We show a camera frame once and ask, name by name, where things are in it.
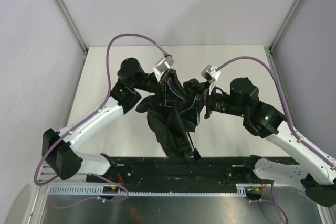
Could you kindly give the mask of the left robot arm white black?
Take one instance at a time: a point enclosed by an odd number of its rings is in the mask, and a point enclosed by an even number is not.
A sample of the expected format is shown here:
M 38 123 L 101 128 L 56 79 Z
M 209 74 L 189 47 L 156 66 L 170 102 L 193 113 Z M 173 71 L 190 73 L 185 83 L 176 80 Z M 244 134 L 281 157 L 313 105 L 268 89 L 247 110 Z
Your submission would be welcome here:
M 42 158 L 56 176 L 67 180 L 77 173 L 104 175 L 112 166 L 106 154 L 80 152 L 84 143 L 112 121 L 130 110 L 146 113 L 149 128 L 170 158 L 189 158 L 192 147 L 183 121 L 183 106 L 189 99 L 172 69 L 174 60 L 166 55 L 144 72 L 135 58 L 124 60 L 118 80 L 102 103 L 85 117 L 59 131 L 48 129 L 43 134 Z

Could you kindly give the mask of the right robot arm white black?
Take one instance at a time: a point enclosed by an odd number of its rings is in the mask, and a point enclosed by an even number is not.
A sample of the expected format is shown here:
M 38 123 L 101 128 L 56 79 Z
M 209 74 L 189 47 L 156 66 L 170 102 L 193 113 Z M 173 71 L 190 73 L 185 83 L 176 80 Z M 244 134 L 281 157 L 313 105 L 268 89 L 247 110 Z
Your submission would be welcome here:
M 284 165 L 251 156 L 250 168 L 258 178 L 301 190 L 324 207 L 335 205 L 335 159 L 311 144 L 283 113 L 260 101 L 259 89 L 248 78 L 231 81 L 229 93 L 217 93 L 218 87 L 196 79 L 184 82 L 183 89 L 192 100 L 195 115 L 205 109 L 205 118 L 212 112 L 241 116 L 243 127 L 251 135 L 275 144 L 298 162 L 298 166 Z

